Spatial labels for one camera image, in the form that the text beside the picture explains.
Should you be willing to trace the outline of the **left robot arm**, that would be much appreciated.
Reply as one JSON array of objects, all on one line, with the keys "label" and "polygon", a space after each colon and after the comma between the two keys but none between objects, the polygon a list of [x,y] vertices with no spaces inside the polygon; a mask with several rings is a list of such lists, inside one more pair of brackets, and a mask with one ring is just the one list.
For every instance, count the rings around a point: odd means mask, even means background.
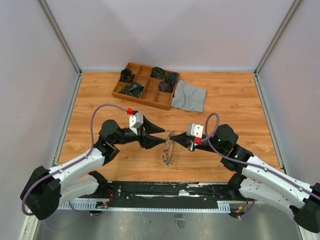
[{"label": "left robot arm", "polygon": [[106,179],[95,169],[111,162],[119,153],[117,145],[138,142],[143,149],[165,143],[156,137],[165,132],[139,113],[129,117],[129,127],[121,128],[113,119],[106,120],[98,140],[85,153],[51,168],[37,167],[27,181],[20,199],[27,216],[44,220],[60,205],[84,195],[101,198],[107,193]]}]

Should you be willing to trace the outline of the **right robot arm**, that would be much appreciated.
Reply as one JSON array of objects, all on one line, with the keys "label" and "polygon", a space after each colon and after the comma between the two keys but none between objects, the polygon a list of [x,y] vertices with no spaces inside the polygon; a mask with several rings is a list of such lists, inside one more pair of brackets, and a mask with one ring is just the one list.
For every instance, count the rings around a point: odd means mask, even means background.
[{"label": "right robot arm", "polygon": [[227,124],[215,128],[211,136],[203,126],[191,123],[186,132],[170,137],[189,151],[203,150],[221,157],[234,175],[226,188],[232,200],[241,197],[263,202],[288,214],[302,228],[320,231],[320,184],[297,180],[262,161],[238,143],[238,135]]}]

